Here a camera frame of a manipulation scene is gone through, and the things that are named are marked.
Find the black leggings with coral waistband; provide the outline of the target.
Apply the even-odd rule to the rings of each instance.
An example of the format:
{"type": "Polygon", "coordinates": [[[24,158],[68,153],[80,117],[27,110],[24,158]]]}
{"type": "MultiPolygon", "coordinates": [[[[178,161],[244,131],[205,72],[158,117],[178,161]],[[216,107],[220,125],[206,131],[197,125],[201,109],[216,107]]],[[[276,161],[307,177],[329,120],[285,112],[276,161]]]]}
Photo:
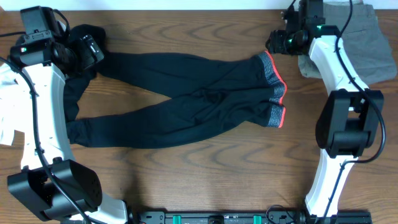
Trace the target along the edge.
{"type": "Polygon", "coordinates": [[[108,52],[80,78],[66,82],[64,110],[72,144],[154,149],[215,137],[245,121],[283,125],[287,86],[267,52],[225,62],[177,53],[108,52]],[[78,100],[99,73],[165,95],[125,114],[78,119],[78,100]]]}

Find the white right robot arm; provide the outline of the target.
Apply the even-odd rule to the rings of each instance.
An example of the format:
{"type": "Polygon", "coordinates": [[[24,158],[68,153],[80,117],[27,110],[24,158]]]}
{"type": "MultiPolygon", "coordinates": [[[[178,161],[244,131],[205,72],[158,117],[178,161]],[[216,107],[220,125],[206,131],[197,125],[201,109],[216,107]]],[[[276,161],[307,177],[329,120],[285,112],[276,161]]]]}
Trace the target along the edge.
{"type": "Polygon", "coordinates": [[[328,99],[315,126],[320,160],[311,189],[305,196],[305,209],[291,216],[295,223],[371,223],[369,212],[338,210],[338,201],[355,164],[371,147],[378,128],[386,136],[381,115],[384,96],[370,90],[356,73],[343,46],[337,26],[309,25],[295,30],[274,30],[266,41],[272,54],[304,55],[318,68],[328,99]]]}

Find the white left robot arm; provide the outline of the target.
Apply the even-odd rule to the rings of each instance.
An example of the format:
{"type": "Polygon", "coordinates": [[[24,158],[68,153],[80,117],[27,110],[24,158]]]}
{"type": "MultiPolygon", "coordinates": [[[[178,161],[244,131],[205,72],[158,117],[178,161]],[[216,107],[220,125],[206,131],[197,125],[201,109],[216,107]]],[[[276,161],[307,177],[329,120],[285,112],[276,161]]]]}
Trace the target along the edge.
{"type": "Polygon", "coordinates": [[[103,59],[92,36],[70,44],[31,37],[4,61],[21,93],[25,134],[21,171],[7,178],[9,192],[43,222],[127,223],[126,203],[105,194],[97,174],[77,163],[67,138],[63,92],[69,73],[103,59]]]}

